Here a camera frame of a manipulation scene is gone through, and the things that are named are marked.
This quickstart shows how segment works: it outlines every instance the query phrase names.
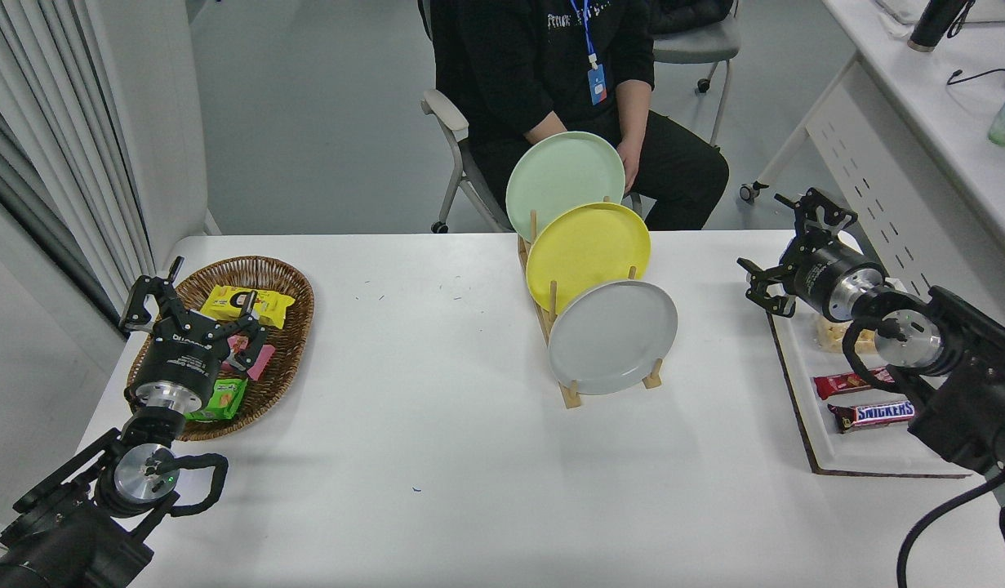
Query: yellow snack package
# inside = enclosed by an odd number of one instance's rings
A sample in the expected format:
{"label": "yellow snack package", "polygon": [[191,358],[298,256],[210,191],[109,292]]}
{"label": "yellow snack package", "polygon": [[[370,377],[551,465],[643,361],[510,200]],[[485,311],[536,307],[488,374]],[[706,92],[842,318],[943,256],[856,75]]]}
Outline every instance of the yellow snack package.
{"label": "yellow snack package", "polygon": [[[207,301],[201,307],[201,314],[214,318],[216,321],[233,321],[241,316],[241,309],[247,302],[252,287],[215,284],[208,295]],[[260,325],[269,325],[280,329],[285,325],[285,313],[295,299],[273,289],[256,289],[255,305],[252,313],[259,318]]]}
{"label": "yellow snack package", "polygon": [[[850,324],[832,323],[832,321],[826,320],[823,316],[815,316],[815,321],[816,332],[818,333],[818,347],[822,351],[841,354],[842,336],[844,336]],[[857,336],[857,342],[854,342],[854,351],[857,351],[858,354],[876,353],[875,336],[874,331],[861,331],[861,334]]]}

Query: gray floor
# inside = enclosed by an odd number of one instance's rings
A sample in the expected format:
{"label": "gray floor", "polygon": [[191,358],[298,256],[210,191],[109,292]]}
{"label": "gray floor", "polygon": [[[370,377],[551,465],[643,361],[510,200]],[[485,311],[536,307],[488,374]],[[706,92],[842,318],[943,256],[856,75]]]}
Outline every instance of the gray floor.
{"label": "gray floor", "polygon": [[[744,2],[742,52],[719,143],[731,165],[727,197],[708,228],[790,228],[752,182],[853,45],[815,0]],[[208,162],[210,209],[225,233],[426,232],[450,156],[419,109],[433,54],[414,0],[208,2],[192,23]],[[692,92],[708,66],[655,67],[652,108],[708,137],[722,86]],[[775,189],[834,182],[805,148]],[[452,232],[486,230],[464,200]]]}

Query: lanyard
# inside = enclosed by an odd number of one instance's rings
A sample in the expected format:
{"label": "lanyard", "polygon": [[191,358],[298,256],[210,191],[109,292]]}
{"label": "lanyard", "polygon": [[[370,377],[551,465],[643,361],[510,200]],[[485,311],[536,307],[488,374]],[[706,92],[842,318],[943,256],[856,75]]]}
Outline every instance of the lanyard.
{"label": "lanyard", "polygon": [[[571,8],[578,14],[578,6],[574,3],[574,0],[570,0]],[[596,69],[596,48],[593,47],[593,40],[589,36],[589,0],[583,0],[581,3],[581,26],[585,29],[585,48],[589,50],[589,64]]]}

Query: black jacket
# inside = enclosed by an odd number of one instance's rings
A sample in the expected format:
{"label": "black jacket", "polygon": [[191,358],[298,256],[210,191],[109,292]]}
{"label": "black jacket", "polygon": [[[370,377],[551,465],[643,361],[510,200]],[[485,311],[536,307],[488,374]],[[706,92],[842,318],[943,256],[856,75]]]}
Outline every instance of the black jacket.
{"label": "black jacket", "polygon": [[615,86],[654,84],[646,0],[591,0],[590,32],[607,75],[593,106],[583,0],[433,0],[436,86],[469,122],[475,144],[521,138],[557,112],[566,124],[615,115]]}
{"label": "black jacket", "polygon": [[714,24],[726,18],[734,0],[650,0],[653,34],[681,31]]}

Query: gray plate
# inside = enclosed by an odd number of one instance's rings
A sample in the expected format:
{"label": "gray plate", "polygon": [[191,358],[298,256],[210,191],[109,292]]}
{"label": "gray plate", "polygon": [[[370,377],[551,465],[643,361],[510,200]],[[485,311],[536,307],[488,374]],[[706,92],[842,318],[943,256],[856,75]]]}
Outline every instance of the gray plate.
{"label": "gray plate", "polygon": [[669,353],[676,307],[654,283],[604,282],[583,291],[557,317],[550,366],[559,383],[578,382],[578,394],[610,394],[647,377]]}

